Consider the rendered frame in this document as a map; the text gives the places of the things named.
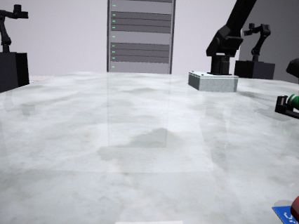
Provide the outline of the green cylindrical battery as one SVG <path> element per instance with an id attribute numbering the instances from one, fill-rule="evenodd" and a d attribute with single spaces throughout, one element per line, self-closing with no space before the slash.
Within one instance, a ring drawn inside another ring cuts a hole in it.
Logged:
<path id="1" fill-rule="evenodd" d="M 298 96 L 296 94 L 292 94 L 287 100 L 287 103 L 298 110 Z"/>

